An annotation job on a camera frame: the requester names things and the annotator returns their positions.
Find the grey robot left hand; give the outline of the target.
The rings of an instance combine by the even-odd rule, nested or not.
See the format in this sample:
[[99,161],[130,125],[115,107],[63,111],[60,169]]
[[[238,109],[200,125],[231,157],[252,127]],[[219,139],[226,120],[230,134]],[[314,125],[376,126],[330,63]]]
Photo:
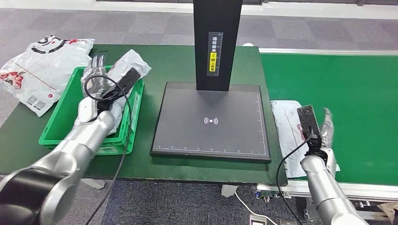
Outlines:
[[134,68],[126,69],[111,77],[111,70],[104,65],[105,54],[96,54],[84,69],[81,78],[84,96],[98,100],[100,107],[109,108],[113,102],[123,98],[140,79]]

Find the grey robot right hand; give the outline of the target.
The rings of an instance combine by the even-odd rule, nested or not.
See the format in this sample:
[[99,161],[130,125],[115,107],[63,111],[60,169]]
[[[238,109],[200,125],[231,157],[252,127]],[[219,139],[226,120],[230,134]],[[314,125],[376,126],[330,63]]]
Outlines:
[[321,137],[322,147],[332,148],[334,138],[334,123],[332,121],[332,113],[328,108],[324,108],[323,124],[318,126],[314,109],[311,105],[306,105],[297,109],[303,135],[307,137],[309,134],[319,135]]

